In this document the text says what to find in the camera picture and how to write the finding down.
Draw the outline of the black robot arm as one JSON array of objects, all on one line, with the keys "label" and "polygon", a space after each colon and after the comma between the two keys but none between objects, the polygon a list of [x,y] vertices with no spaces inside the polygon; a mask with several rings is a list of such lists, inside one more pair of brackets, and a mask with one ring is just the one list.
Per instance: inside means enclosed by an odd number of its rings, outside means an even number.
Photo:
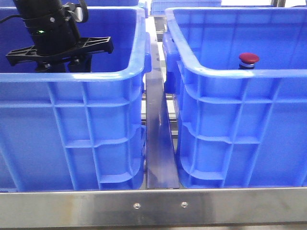
[{"label": "black robot arm", "polygon": [[10,51],[11,66],[35,62],[36,72],[91,72],[93,53],[114,50],[110,36],[81,37],[76,24],[89,19],[83,0],[16,0],[14,5],[34,44]]}]

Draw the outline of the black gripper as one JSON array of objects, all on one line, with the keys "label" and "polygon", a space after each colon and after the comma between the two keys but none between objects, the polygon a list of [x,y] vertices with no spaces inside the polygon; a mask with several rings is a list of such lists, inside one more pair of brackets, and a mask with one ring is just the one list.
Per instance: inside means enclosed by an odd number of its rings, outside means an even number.
[{"label": "black gripper", "polygon": [[65,73],[63,62],[71,58],[69,72],[92,72],[91,52],[114,50],[112,38],[81,37],[71,16],[39,17],[23,19],[34,43],[33,46],[10,51],[6,58],[11,66],[21,62],[37,62],[37,73]]}]

